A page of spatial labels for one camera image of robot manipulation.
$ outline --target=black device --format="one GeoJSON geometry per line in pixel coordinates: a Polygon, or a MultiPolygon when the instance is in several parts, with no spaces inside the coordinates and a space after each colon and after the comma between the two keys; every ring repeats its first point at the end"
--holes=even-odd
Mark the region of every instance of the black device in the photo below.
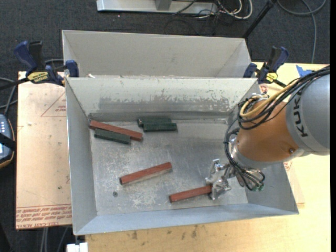
{"type": "Polygon", "coordinates": [[[8,165],[14,157],[15,141],[13,137],[10,121],[5,115],[0,114],[0,168],[8,165]]]}

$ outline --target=red bar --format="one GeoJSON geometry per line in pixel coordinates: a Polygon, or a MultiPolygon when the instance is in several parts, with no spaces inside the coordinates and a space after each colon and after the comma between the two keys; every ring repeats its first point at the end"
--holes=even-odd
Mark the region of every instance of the red bar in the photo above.
{"type": "Polygon", "coordinates": [[[111,132],[116,132],[116,133],[121,133],[121,134],[125,134],[125,135],[129,135],[131,137],[131,139],[136,140],[136,141],[141,141],[142,140],[142,133],[141,132],[135,132],[135,131],[131,131],[131,130],[127,130],[121,127],[117,127],[117,126],[113,126],[113,125],[109,125],[106,123],[102,123],[96,120],[91,120],[90,121],[90,125],[89,125],[90,129],[102,129],[102,130],[107,130],[107,131],[111,131],[111,132]]]}
{"type": "Polygon", "coordinates": [[[120,184],[124,185],[133,181],[139,181],[148,179],[150,177],[156,176],[158,174],[163,174],[172,169],[172,164],[170,162],[166,162],[145,170],[141,170],[132,174],[124,175],[120,180],[120,184]]]}
{"type": "Polygon", "coordinates": [[[204,194],[209,194],[211,193],[212,190],[212,186],[204,186],[204,187],[198,187],[195,188],[193,190],[189,190],[189,191],[182,191],[179,193],[175,193],[169,196],[169,201],[171,203],[175,203],[177,201],[181,201],[184,199],[189,199],[192,197],[196,197],[196,196],[200,196],[200,195],[204,195],[204,194]]]}

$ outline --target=wooden block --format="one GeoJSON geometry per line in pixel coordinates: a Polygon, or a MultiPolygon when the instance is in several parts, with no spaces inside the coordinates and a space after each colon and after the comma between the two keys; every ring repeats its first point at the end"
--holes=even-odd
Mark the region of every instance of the wooden block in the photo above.
{"type": "Polygon", "coordinates": [[[119,178],[120,184],[124,185],[124,184],[129,184],[135,181],[142,181],[145,179],[149,179],[159,174],[166,173],[170,171],[171,169],[172,169],[172,164],[170,162],[166,162],[166,163],[163,163],[163,164],[151,167],[151,168],[147,168],[147,169],[144,169],[144,170],[132,173],[132,174],[124,175],[121,178],[119,178]]]}
{"type": "Polygon", "coordinates": [[[200,195],[204,195],[204,194],[209,194],[211,193],[212,190],[212,186],[204,186],[204,187],[198,187],[195,188],[193,190],[189,190],[189,191],[182,191],[179,193],[175,193],[169,196],[169,201],[171,203],[175,203],[184,199],[189,199],[192,197],[196,197],[196,196],[200,196],[200,195]]]}
{"type": "Polygon", "coordinates": [[[89,128],[94,129],[94,130],[95,129],[102,129],[102,130],[106,130],[106,131],[111,131],[111,132],[116,132],[116,133],[129,135],[132,140],[136,140],[136,141],[141,141],[142,140],[142,133],[141,132],[131,131],[131,130],[124,129],[124,128],[121,128],[121,127],[117,127],[117,126],[109,125],[109,124],[106,124],[106,123],[102,123],[102,122],[99,122],[99,121],[96,121],[96,120],[91,120],[90,121],[89,128]]]}
{"type": "Polygon", "coordinates": [[[171,123],[171,118],[168,117],[143,117],[138,118],[138,125],[143,126],[145,123],[171,123]]]}
{"type": "Polygon", "coordinates": [[[163,131],[176,131],[176,123],[145,123],[143,125],[144,132],[163,132],[163,131]]]}
{"type": "Polygon", "coordinates": [[[110,140],[113,142],[123,143],[123,144],[130,144],[131,137],[126,134],[106,131],[102,129],[96,129],[94,132],[96,138],[110,140]]]}

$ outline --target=kuka logo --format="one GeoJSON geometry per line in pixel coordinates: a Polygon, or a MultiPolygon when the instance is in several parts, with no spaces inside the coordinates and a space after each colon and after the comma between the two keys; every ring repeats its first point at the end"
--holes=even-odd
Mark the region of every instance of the kuka logo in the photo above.
{"type": "Polygon", "coordinates": [[[298,129],[298,131],[301,133],[301,137],[307,137],[308,135],[305,133],[305,128],[304,126],[301,124],[301,116],[300,116],[300,100],[301,100],[301,94],[302,94],[302,89],[297,93],[297,95],[299,96],[298,99],[294,98],[294,108],[293,110],[296,110],[293,115],[297,116],[297,120],[295,121],[295,124],[297,125],[296,128],[298,129]]]}

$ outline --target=metal stand base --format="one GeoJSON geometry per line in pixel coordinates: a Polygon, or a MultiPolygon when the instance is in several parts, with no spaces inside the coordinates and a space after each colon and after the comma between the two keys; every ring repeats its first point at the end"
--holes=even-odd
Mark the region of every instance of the metal stand base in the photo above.
{"type": "MultiPolygon", "coordinates": [[[[172,1],[169,9],[158,10],[155,0],[97,0],[99,12],[152,12],[152,13],[176,13],[187,7],[191,2],[172,1]]],[[[182,14],[203,14],[215,12],[217,6],[209,2],[196,2],[182,14]]]]}

